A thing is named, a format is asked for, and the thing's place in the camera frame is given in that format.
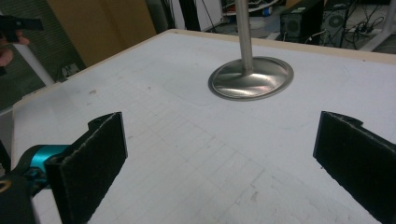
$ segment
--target floor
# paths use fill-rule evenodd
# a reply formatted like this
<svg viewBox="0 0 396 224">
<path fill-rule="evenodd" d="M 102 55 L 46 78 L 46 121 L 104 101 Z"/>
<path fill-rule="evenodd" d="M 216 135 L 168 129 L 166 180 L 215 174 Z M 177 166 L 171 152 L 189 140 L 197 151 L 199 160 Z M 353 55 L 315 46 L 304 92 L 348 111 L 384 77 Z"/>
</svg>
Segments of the floor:
<svg viewBox="0 0 396 224">
<path fill-rule="evenodd" d="M 356 4 L 350 9 L 350 17 L 346 22 L 346 33 L 343 48 L 344 49 L 359 49 L 376 34 L 378 34 L 383 25 L 383 18 L 387 16 L 389 6 L 376 5 L 360 5 Z M 268 17 L 250 17 L 251 36 L 254 38 L 272 38 L 271 35 L 279 33 L 280 13 L 285 10 L 284 6 L 274 6 L 272 15 Z M 357 24 L 365 21 L 367 16 L 371 15 L 369 24 L 374 24 L 374 30 L 371 33 L 355 33 L 353 32 Z M 216 27 L 216 32 L 226 35 L 238 35 L 236 23 L 233 18 L 224 22 L 222 25 Z M 396 54 L 396 35 L 392 35 L 379 46 L 375 51 Z"/>
</svg>

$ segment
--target white table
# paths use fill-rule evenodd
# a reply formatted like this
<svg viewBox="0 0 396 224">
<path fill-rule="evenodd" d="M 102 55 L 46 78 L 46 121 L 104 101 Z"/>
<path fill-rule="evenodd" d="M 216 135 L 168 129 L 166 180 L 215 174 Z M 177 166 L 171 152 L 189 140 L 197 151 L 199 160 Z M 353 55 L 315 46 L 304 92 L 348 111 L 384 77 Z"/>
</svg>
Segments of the white table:
<svg viewBox="0 0 396 224">
<path fill-rule="evenodd" d="M 207 81 L 240 58 L 236 40 L 169 31 L 26 97 L 13 161 L 121 111 L 129 158 L 90 223 L 377 223 L 312 155 L 323 110 L 396 142 L 396 57 L 254 39 L 253 54 L 289 63 L 294 80 L 234 102 Z M 50 190 L 34 203 L 42 223 L 60 223 Z"/>
</svg>

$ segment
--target shiny metal base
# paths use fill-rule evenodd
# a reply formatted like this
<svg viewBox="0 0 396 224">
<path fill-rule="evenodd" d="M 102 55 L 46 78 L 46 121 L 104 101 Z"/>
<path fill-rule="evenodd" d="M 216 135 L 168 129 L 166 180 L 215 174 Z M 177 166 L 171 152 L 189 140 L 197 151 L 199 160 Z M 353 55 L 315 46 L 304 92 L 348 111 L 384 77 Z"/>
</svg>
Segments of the shiny metal base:
<svg viewBox="0 0 396 224">
<path fill-rule="evenodd" d="M 226 99 L 256 100 L 284 90 L 294 75 L 288 63 L 268 57 L 254 57 L 252 73 L 244 73 L 241 60 L 226 63 L 210 76 L 209 88 Z"/>
</svg>

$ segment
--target cable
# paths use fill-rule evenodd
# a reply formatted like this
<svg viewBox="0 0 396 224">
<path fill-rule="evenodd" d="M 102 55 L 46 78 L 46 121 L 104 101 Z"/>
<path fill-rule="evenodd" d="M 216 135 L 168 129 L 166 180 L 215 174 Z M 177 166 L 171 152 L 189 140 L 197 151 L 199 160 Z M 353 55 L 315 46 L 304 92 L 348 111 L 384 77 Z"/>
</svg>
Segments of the cable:
<svg viewBox="0 0 396 224">
<path fill-rule="evenodd" d="M 349 12 L 349 14 L 347 15 L 346 20 L 349 20 L 350 16 L 353 14 L 353 12 L 356 10 L 356 8 L 358 7 L 358 3 L 354 2 L 354 7 L 353 9 Z"/>
<path fill-rule="evenodd" d="M 207 7 L 206 7 L 206 4 L 205 4 L 204 0 L 202 0 L 202 4 L 204 4 L 207 16 L 209 17 L 210 23 L 212 24 L 213 31 L 215 32 L 215 34 L 217 34 L 218 32 L 216 31 L 215 25 L 213 24 L 212 18 L 210 17 L 209 11 L 207 10 Z"/>
<path fill-rule="evenodd" d="M 365 24 L 365 21 L 361 21 L 361 22 L 359 22 L 358 24 L 356 24 L 353 28 L 355 28 L 355 31 L 352 33 L 352 39 L 349 39 L 348 37 L 347 37 L 347 35 L 349 34 L 349 33 L 346 33 L 346 35 L 344 36 L 344 39 L 345 39 L 345 41 L 346 42 L 348 42 L 348 43 L 350 43 L 350 44 L 352 44 L 353 45 L 353 48 L 354 49 L 358 49 L 358 47 L 357 47 L 357 43 L 360 41 L 360 42 L 364 42 L 365 41 L 365 39 L 366 39 L 366 37 L 369 37 L 368 35 L 365 35 L 365 34 L 363 34 L 362 32 L 361 32 L 361 26 L 365 26 L 366 24 Z"/>
<path fill-rule="evenodd" d="M 328 44 L 331 44 L 335 48 L 340 48 L 340 46 L 336 46 L 332 40 L 338 35 L 338 33 L 341 31 L 341 29 L 342 29 L 342 27 L 340 27 L 334 35 L 332 35 L 332 33 L 329 30 L 326 30 L 328 33 L 328 35 L 327 35 L 328 39 L 326 39 L 326 35 L 321 38 L 321 42 L 322 42 L 323 46 L 327 47 Z"/>
<path fill-rule="evenodd" d="M 314 35 L 309 36 L 309 37 L 305 40 L 304 43 L 306 44 L 308 41 L 312 41 L 312 37 L 317 36 L 317 35 L 321 35 L 321 34 L 323 34 L 323 33 L 325 33 L 325 32 L 327 32 L 326 29 L 324 29 L 323 31 L 321 31 L 321 32 L 319 32 L 319 33 L 316 33 L 316 34 L 314 34 Z"/>
<path fill-rule="evenodd" d="M 169 2 L 167 0 L 161 0 L 161 3 L 163 5 L 163 12 L 165 14 L 165 18 L 168 24 L 168 29 L 174 29 L 176 28 L 175 26 L 175 18 L 172 15 L 171 7 L 169 6 Z"/>
<path fill-rule="evenodd" d="M 169 0 L 168 5 L 169 5 L 169 9 L 171 10 L 171 15 L 172 15 L 172 18 L 173 18 L 173 20 L 174 20 L 174 25 L 175 25 L 175 28 L 176 28 L 176 18 L 175 18 L 175 11 L 174 11 L 174 9 L 173 9 L 173 2 L 172 2 L 172 0 Z"/>
<path fill-rule="evenodd" d="M 361 27 L 361 32 L 369 33 L 368 32 L 368 30 L 369 30 L 368 26 L 369 26 L 369 23 L 370 23 L 370 19 L 372 18 L 374 13 L 381 8 L 381 5 L 377 4 L 375 6 L 375 8 L 373 9 L 373 11 L 370 13 L 370 15 L 367 13 L 367 5 L 363 4 L 361 7 L 363 8 L 364 15 L 366 16 L 366 21 L 365 21 L 365 24 Z"/>
<path fill-rule="evenodd" d="M 377 26 L 377 25 L 379 25 L 384 19 L 385 19 L 384 17 L 378 17 L 378 18 L 376 18 L 376 19 L 373 21 L 372 25 L 371 25 L 369 28 L 367 28 L 367 31 L 372 32 L 372 31 L 374 30 L 374 27 Z"/>
</svg>

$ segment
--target black equipment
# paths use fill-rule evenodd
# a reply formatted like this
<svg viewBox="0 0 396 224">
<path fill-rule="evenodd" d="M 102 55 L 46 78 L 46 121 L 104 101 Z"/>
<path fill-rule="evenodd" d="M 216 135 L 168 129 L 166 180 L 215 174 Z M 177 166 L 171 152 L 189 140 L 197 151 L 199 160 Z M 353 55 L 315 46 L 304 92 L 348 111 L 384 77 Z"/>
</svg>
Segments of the black equipment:
<svg viewBox="0 0 396 224">
<path fill-rule="evenodd" d="M 396 223 L 396 145 L 345 115 L 322 112 L 314 157 L 374 218 Z"/>
<path fill-rule="evenodd" d="M 198 12 L 193 0 L 179 0 L 181 12 L 183 14 L 184 23 L 187 30 L 201 31 L 198 20 Z"/>
<path fill-rule="evenodd" d="M 323 0 L 303 0 L 280 15 L 280 40 L 318 45 Z"/>
<path fill-rule="evenodd" d="M 351 0 L 328 0 L 323 12 L 320 45 L 341 48 L 347 24 L 347 15 L 352 5 Z"/>
</svg>

